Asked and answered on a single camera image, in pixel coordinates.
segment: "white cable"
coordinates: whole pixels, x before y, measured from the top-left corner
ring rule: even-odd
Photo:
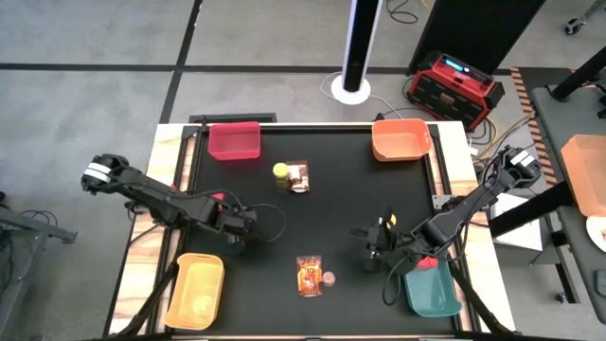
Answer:
[[[324,78],[324,80],[320,83],[320,92],[322,92],[322,94],[324,94],[324,96],[328,97],[329,99],[334,99],[336,101],[338,101],[338,99],[336,99],[333,95],[329,94],[328,92],[324,91],[324,84],[326,83],[326,81],[329,80],[330,77],[335,76],[335,75],[340,75],[341,71],[339,72],[333,72],[331,74],[329,74],[328,76],[326,76]],[[389,102],[387,102],[386,99],[382,98],[381,96],[377,96],[377,95],[370,95],[371,97],[375,98],[375,99],[380,99],[383,101],[383,103],[385,103],[389,109],[391,109],[392,112],[396,113],[396,115],[398,115],[401,119],[404,119],[404,117],[402,117],[402,115],[400,114],[400,112],[398,110],[396,110],[394,107],[391,106],[391,104],[389,104]]]

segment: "white plate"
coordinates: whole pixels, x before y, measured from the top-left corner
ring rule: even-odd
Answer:
[[[592,242],[606,252],[606,217],[587,218],[587,233]]]

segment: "display screen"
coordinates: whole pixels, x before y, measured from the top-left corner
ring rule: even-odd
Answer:
[[[463,66],[461,66],[459,64],[455,64],[452,61],[449,61],[447,59],[445,59],[444,62],[446,62],[446,64],[449,65],[450,67],[452,67],[453,69],[463,72]]]

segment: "teal bin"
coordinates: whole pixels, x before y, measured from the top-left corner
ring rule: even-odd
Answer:
[[[435,268],[409,272],[404,283],[410,308],[423,317],[452,316],[463,308],[445,260],[439,260]]]

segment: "orange bin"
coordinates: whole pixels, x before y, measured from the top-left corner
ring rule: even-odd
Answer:
[[[606,136],[574,135],[561,149],[580,213],[606,217]]]
[[[164,323],[173,328],[204,330],[219,310],[223,261],[217,256],[186,253],[177,263],[179,275]]]
[[[377,160],[419,160],[432,148],[429,128],[422,119],[388,119],[372,125],[372,151]]]

